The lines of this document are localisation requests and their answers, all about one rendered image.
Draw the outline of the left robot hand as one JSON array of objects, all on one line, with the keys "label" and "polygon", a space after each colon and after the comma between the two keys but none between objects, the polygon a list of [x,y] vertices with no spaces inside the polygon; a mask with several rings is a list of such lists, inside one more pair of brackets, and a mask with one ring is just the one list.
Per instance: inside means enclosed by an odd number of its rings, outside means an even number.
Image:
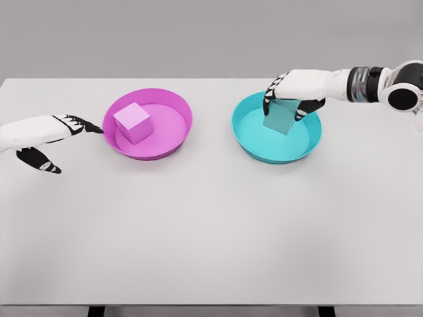
[{"label": "left robot hand", "polygon": [[14,150],[17,158],[23,163],[40,171],[61,174],[60,167],[37,147],[81,133],[104,132],[99,126],[70,114],[27,118],[0,127],[0,153]]}]

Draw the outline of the cyan block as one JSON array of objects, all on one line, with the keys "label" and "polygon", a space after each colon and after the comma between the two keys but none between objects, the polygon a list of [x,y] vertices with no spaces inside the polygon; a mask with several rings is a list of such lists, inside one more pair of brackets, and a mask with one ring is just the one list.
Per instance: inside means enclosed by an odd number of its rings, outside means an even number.
[{"label": "cyan block", "polygon": [[264,117],[263,126],[287,135],[294,124],[299,103],[299,100],[272,100],[268,107],[268,115]]}]

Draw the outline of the magenta block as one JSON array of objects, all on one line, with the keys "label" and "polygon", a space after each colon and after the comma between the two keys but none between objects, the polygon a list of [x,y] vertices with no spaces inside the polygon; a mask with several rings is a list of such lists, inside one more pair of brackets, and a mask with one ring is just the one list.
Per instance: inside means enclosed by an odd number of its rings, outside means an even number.
[{"label": "magenta block", "polygon": [[154,132],[151,116],[136,102],[122,108],[113,117],[119,132],[133,145]]}]

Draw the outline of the cyan plate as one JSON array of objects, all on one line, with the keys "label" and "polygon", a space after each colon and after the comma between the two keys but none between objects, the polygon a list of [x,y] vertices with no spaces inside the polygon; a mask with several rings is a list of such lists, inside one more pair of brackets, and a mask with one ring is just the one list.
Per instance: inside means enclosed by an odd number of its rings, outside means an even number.
[{"label": "cyan plate", "polygon": [[233,134],[240,146],[256,160],[287,164],[306,157],[319,144],[322,125],[317,113],[294,122],[287,135],[263,125],[264,92],[254,93],[238,103],[231,119]]}]

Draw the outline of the magenta plate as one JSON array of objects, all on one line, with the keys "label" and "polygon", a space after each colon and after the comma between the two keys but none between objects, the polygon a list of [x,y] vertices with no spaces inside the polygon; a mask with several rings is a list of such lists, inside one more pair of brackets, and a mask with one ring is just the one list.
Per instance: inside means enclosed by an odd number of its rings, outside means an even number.
[{"label": "magenta plate", "polygon": [[[136,103],[151,117],[153,133],[133,144],[118,129],[114,114]],[[102,123],[104,137],[119,153],[137,160],[157,160],[171,155],[187,138],[193,115],[187,101],[162,88],[144,88],[129,92],[107,109]]]}]

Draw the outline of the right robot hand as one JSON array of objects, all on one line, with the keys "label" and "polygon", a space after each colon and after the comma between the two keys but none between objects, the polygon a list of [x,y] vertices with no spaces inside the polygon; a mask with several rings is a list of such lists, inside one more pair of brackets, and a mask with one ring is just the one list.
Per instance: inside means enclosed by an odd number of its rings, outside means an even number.
[{"label": "right robot hand", "polygon": [[294,120],[301,121],[305,116],[325,105],[327,94],[325,82],[332,77],[331,71],[316,69],[293,69],[276,77],[267,88],[262,109],[269,114],[270,102],[273,100],[299,100]]}]

